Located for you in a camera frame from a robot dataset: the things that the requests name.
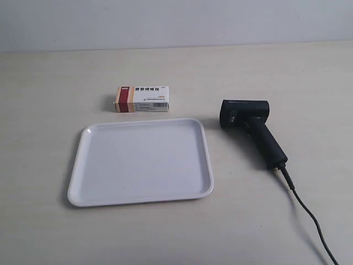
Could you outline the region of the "white red medicine box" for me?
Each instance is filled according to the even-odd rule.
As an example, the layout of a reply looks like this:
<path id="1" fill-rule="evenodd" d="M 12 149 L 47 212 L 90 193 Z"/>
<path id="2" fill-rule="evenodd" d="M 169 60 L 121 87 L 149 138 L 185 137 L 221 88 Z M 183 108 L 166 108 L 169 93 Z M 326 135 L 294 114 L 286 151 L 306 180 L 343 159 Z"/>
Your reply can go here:
<path id="1" fill-rule="evenodd" d="M 118 113 L 169 112 L 169 87 L 121 86 L 114 105 Z"/>

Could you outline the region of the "black handheld barcode scanner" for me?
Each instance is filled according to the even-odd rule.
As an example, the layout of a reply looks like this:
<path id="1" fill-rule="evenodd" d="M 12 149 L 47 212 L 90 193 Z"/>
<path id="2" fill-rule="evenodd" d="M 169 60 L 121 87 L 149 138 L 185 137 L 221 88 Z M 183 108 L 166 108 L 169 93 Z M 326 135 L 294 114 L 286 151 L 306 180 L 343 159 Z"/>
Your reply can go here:
<path id="1" fill-rule="evenodd" d="M 241 128 L 253 140 L 267 168 L 283 168 L 286 154 L 266 126 L 270 114 L 266 100 L 227 100 L 221 104 L 219 121 L 223 129 Z"/>

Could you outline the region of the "white rectangular plastic tray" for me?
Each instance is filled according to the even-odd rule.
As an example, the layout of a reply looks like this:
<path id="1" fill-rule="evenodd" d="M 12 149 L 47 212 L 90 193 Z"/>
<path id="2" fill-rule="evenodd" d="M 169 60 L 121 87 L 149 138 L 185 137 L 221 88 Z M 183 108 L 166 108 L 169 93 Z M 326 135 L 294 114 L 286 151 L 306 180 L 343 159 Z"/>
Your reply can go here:
<path id="1" fill-rule="evenodd" d="M 76 207 L 200 199 L 214 188 L 194 118 L 93 124 L 82 131 L 68 186 Z"/>

